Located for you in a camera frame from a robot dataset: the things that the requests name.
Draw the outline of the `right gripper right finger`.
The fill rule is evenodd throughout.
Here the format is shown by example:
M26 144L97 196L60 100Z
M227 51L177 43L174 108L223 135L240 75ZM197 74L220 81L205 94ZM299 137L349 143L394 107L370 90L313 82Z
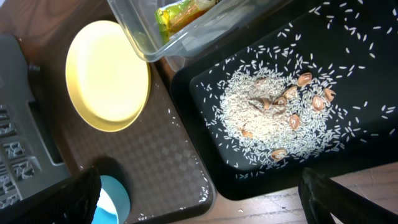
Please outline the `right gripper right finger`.
M397 214L305 168L298 186L308 223L397 223Z

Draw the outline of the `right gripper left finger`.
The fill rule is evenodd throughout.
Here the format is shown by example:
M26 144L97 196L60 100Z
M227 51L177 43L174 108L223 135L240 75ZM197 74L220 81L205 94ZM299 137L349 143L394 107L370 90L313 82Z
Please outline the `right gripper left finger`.
M89 167L1 210L7 223L91 223L100 197L101 179Z

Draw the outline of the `light blue bowl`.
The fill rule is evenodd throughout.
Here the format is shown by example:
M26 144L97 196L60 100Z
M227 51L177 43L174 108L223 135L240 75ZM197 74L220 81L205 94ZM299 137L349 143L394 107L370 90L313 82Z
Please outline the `light blue bowl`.
M129 195L117 179L101 175L101 190L92 224L123 224L131 211Z

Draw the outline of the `yellow plate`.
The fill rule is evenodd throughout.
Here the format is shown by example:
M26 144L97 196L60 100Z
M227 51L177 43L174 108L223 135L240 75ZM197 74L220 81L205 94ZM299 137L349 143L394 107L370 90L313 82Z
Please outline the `yellow plate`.
M77 113L103 132L130 126L150 95L149 64L113 21L95 21L77 33L68 49L65 79Z

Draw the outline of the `green orange snack wrapper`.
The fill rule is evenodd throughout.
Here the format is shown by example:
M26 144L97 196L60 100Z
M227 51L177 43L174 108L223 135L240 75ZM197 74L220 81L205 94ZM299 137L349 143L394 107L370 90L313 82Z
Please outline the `green orange snack wrapper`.
M182 0L155 11L162 42L166 44L171 36L178 33L200 16L204 15L221 0Z

